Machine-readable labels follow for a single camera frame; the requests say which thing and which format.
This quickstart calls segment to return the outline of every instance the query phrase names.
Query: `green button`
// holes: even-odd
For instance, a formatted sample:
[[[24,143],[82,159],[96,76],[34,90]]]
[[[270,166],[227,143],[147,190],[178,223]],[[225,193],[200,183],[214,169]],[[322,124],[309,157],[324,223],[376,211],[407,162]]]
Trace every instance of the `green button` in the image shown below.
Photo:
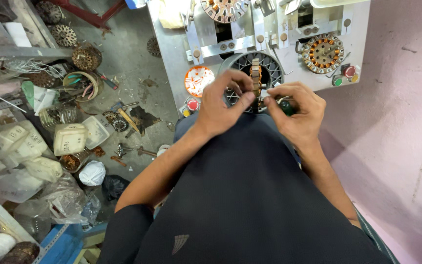
[[[340,86],[343,83],[343,80],[341,78],[335,79],[333,81],[334,86]]]

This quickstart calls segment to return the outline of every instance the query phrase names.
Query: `right hand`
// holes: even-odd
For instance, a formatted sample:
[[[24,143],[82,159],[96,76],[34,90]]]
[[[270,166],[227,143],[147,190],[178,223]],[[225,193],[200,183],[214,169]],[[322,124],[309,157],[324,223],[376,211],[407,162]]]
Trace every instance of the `right hand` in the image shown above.
[[[270,96],[264,103],[278,130],[296,149],[304,150],[318,145],[318,132],[324,118],[326,102],[301,82],[281,84],[268,89]],[[276,96],[290,96],[297,103],[296,114],[288,117],[279,108]]]

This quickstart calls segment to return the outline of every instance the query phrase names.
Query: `left hand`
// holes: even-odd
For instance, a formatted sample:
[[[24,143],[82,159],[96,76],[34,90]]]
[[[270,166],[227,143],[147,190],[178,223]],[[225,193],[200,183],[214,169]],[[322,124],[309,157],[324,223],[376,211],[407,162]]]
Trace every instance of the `left hand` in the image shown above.
[[[243,71],[229,69],[219,75],[203,90],[201,107],[194,127],[209,138],[226,132],[255,99],[255,95],[251,93],[252,84],[252,79]],[[227,86],[234,87],[240,95],[239,101],[229,108],[222,100]]]

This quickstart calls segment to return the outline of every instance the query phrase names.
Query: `black plastic bag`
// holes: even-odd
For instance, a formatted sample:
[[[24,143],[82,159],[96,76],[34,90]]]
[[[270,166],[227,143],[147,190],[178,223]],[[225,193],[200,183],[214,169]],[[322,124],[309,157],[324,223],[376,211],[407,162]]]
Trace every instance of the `black plastic bag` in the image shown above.
[[[102,193],[108,200],[118,200],[130,182],[118,175],[106,175],[102,183]]]

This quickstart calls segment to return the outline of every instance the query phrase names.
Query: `person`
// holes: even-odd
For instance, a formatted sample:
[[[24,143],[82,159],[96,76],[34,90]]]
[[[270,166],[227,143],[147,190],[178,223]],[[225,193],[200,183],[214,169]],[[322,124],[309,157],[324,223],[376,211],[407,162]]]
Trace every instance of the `person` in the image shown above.
[[[228,108],[229,86],[241,96]],[[325,100],[285,83],[267,90],[269,116],[243,114],[252,87],[228,70],[204,89],[199,113],[121,195],[97,263],[392,263],[360,229],[322,151]],[[286,116],[277,96],[297,113]]]

